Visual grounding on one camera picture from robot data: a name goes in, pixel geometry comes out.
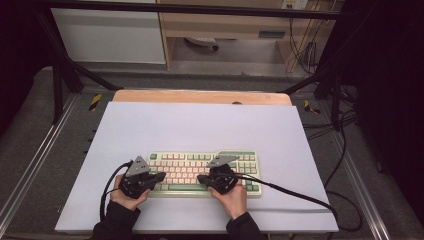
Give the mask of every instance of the hand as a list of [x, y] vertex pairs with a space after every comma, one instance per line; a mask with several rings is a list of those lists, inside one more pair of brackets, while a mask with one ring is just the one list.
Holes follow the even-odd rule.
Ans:
[[208, 187], [208, 189], [212, 197], [218, 199], [222, 204], [225, 212], [232, 220], [235, 220], [247, 211], [247, 192], [241, 184], [241, 179], [238, 180], [233, 190], [223, 195], [212, 187]]
[[138, 205], [140, 205], [142, 202], [147, 200], [147, 196], [149, 195], [150, 189], [148, 189], [147, 191], [145, 191], [143, 194], [140, 195], [140, 197], [138, 199], [133, 199], [130, 197], [125, 196], [125, 194], [119, 189], [119, 183], [122, 180], [122, 176], [118, 175], [115, 178], [115, 185], [113, 189], [117, 189], [115, 191], [112, 191], [110, 193], [110, 200], [114, 201], [116, 203], [118, 203], [119, 205], [134, 211]]

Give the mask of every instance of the keyboard key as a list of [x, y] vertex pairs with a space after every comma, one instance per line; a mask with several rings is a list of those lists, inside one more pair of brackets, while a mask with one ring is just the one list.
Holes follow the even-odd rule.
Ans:
[[200, 184], [171, 184], [168, 185], [170, 191], [206, 191], [205, 185]]

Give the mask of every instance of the right hand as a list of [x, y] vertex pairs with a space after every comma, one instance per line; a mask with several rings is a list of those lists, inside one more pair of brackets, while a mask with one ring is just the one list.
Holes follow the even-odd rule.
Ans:
[[233, 190], [223, 195], [212, 187], [208, 187], [208, 189], [212, 197], [218, 199], [222, 204], [225, 212], [232, 220], [235, 220], [247, 211], [247, 192], [241, 184], [241, 179], [238, 180]]

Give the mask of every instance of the keyboard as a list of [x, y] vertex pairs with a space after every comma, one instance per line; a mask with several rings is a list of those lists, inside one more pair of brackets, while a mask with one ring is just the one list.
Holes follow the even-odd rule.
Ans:
[[[217, 155], [238, 156], [239, 159], [228, 163], [236, 173], [244, 173], [259, 178], [258, 156], [255, 151], [208, 152], [152, 152], [147, 158], [151, 173], [165, 172], [165, 179], [157, 183], [149, 197], [210, 197], [204, 184], [197, 175], [209, 174], [207, 164]], [[261, 184], [242, 180], [247, 197], [259, 197]]]

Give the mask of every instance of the white cabinet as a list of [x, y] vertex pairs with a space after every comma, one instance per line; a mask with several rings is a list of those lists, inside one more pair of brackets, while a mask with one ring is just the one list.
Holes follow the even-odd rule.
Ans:
[[74, 61], [165, 64], [157, 13], [74, 9], [52, 12]]

